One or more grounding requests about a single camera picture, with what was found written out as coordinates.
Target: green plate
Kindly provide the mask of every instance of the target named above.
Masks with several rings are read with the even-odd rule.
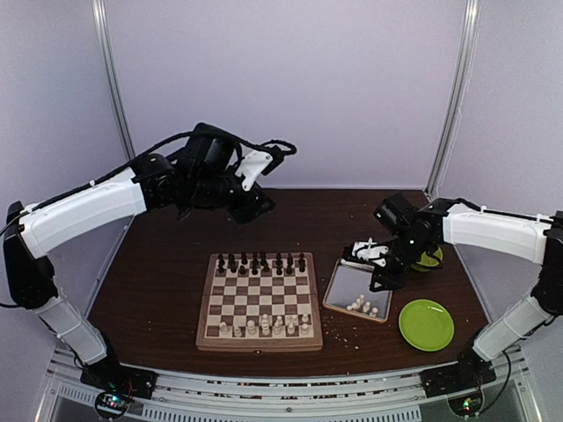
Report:
[[[405,340],[424,352],[436,352],[454,337],[454,321],[440,304],[419,299],[405,305],[398,316],[398,327]]]

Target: white plastic part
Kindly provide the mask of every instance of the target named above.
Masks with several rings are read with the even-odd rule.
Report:
[[[104,183],[75,193],[20,219],[21,233],[34,258],[60,244],[123,217],[147,210],[141,187],[127,168]]]
[[[243,190],[248,192],[261,172],[272,163],[272,156],[267,152],[253,151],[243,157],[243,161],[235,172],[236,176],[244,176]]]
[[[501,319],[485,327],[473,341],[473,350],[481,359],[493,360],[550,317],[536,298],[528,295],[508,309]]]
[[[381,255],[384,255],[388,251],[389,248],[387,246],[378,246],[370,237],[368,242],[355,242],[352,248],[352,255],[364,261],[369,261],[381,257]],[[384,258],[372,262],[378,266],[385,266]]]
[[[544,262],[546,236],[551,224],[505,215],[474,211],[463,204],[448,210],[443,219],[443,240],[448,244],[470,244],[516,255],[535,264]]]
[[[85,364],[91,365],[106,357],[106,342],[59,289],[59,297],[52,297],[41,308],[33,309],[64,343],[72,347]]]

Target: green bowl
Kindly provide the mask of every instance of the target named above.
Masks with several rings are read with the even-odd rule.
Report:
[[[424,352],[442,350],[454,338],[450,313],[428,299],[405,305],[398,316],[398,327],[408,344]]]
[[[442,253],[442,248],[438,247],[438,250],[435,252],[435,255],[442,260],[443,259],[443,253]],[[422,264],[424,266],[434,266],[434,267],[438,267],[440,266],[440,262],[436,261],[434,258],[429,257],[426,252],[424,252],[422,255],[420,255],[420,261],[417,262],[416,264]],[[411,268],[414,271],[418,271],[419,273],[428,273],[431,271],[430,268],[425,268],[423,266],[417,266],[416,264],[412,264]]]

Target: wooden tabletop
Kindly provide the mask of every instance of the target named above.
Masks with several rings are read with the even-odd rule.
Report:
[[[454,250],[443,247],[444,268],[408,273],[395,292],[386,324],[321,309],[324,347],[307,353],[215,353],[195,348],[208,258],[217,252],[310,251],[319,300],[342,247],[372,236],[390,238],[372,216],[390,191],[267,190],[276,209],[239,227],[223,210],[194,211],[178,222],[168,207],[135,219],[90,320],[111,339],[125,363],[200,374],[249,376],[346,375],[418,367],[454,360],[486,324],[486,317]],[[405,192],[417,205],[421,192]],[[415,299],[445,306],[456,327],[448,347],[425,353],[408,345],[398,314]]]

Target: chessboard frame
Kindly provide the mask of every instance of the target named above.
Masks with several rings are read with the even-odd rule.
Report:
[[[294,257],[298,257],[300,252],[291,252]],[[234,254],[235,259],[241,259],[241,254]],[[198,322],[196,347],[202,351],[210,352],[312,352],[323,348],[323,327],[320,320],[320,305],[318,301],[317,279],[315,278],[315,267],[313,255],[310,252],[303,253],[306,261],[306,274],[309,280],[309,296],[311,297],[311,328],[313,336],[307,338],[209,338],[205,336],[207,329],[207,315],[209,308],[209,297],[213,287],[213,279],[216,272],[216,261],[219,254],[212,254],[209,257],[208,272],[203,288],[201,300],[200,319]],[[267,259],[275,259],[275,253],[267,253]]]

